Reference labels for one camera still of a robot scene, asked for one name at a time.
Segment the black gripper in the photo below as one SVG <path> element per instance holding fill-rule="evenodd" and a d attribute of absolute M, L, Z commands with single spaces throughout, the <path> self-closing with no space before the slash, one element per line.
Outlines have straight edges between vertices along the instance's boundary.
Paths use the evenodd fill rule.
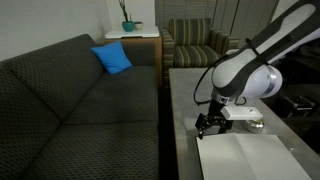
<path fill-rule="evenodd" d="M 218 134 L 224 134 L 228 130 L 232 128 L 233 121 L 226 120 L 223 114 L 221 113 L 221 109 L 224 107 L 224 104 L 220 104 L 216 101 L 211 101 L 209 105 L 209 112 L 207 115 L 200 113 L 197 121 L 195 123 L 195 127 L 198 129 L 198 138 L 200 140 L 203 139 L 204 133 L 208 128 L 212 126 L 219 126 L 220 129 Z"/>

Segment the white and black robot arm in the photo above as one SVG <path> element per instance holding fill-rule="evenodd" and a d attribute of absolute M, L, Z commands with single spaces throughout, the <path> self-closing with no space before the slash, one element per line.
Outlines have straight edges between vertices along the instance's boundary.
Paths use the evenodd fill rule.
<path fill-rule="evenodd" d="M 235 120 L 254 122 L 263 118 L 254 107 L 238 105 L 238 98 L 266 98 L 279 91 L 282 75 L 272 66 L 288 52 L 320 37 L 320 0 L 298 0 L 239 50 L 218 59 L 212 73 L 209 112 L 198 116 L 198 136 L 213 126 L 220 133 Z"/>

